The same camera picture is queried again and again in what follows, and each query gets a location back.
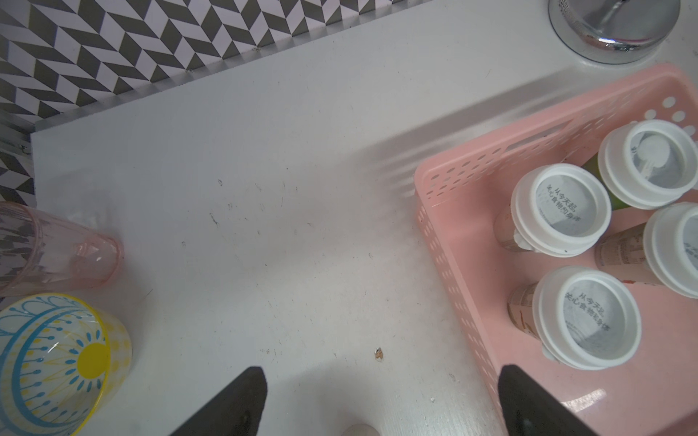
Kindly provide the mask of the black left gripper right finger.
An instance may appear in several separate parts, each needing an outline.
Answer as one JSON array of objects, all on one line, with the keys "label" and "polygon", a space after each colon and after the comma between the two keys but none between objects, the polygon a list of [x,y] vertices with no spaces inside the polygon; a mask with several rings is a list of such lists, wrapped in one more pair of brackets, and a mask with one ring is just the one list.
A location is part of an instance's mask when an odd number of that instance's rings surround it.
[{"label": "black left gripper right finger", "polygon": [[502,368],[497,391],[509,435],[595,435],[517,365]]}]

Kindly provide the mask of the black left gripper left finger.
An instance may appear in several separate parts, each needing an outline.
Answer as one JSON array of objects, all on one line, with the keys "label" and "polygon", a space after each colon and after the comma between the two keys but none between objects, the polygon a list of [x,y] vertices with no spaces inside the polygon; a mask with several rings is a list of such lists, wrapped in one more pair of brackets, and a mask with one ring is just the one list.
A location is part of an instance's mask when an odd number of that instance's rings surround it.
[{"label": "black left gripper left finger", "polygon": [[261,367],[249,367],[231,381],[172,436],[255,436],[267,398],[267,381]]}]

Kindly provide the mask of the pink perforated plastic basket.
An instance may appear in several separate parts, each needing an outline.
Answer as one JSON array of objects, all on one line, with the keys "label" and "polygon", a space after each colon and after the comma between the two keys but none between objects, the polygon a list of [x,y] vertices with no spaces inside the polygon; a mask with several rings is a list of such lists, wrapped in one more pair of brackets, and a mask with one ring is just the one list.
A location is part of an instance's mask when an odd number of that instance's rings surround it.
[{"label": "pink perforated plastic basket", "polygon": [[671,64],[649,67],[425,160],[414,175],[417,220],[491,395],[515,364],[600,435],[697,432],[697,303],[666,287],[632,283],[643,322],[627,364],[587,372],[555,363],[511,323],[509,294],[565,266],[513,253],[494,219],[518,180],[543,165],[581,165],[612,130],[657,118],[697,132],[697,88]]}]

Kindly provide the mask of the white lid yogurt cup right-near-basket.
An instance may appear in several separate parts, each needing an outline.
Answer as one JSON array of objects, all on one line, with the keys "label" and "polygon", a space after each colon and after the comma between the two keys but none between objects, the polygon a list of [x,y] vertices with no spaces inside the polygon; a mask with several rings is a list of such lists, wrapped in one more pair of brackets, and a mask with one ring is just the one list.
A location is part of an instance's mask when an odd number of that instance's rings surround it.
[{"label": "white lid yogurt cup right-near-basket", "polygon": [[697,297],[697,204],[675,203],[594,247],[599,270],[623,283],[664,286]]}]

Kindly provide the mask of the green yogurt cup white lid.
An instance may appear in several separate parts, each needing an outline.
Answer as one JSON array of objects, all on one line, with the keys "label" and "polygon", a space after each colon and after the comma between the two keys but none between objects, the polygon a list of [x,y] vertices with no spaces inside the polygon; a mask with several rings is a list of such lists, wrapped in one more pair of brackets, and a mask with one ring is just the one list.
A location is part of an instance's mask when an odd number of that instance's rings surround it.
[{"label": "green yogurt cup white lid", "polygon": [[583,168],[605,187],[614,211],[655,210],[696,186],[697,145],[674,123],[633,123],[607,134]]}]

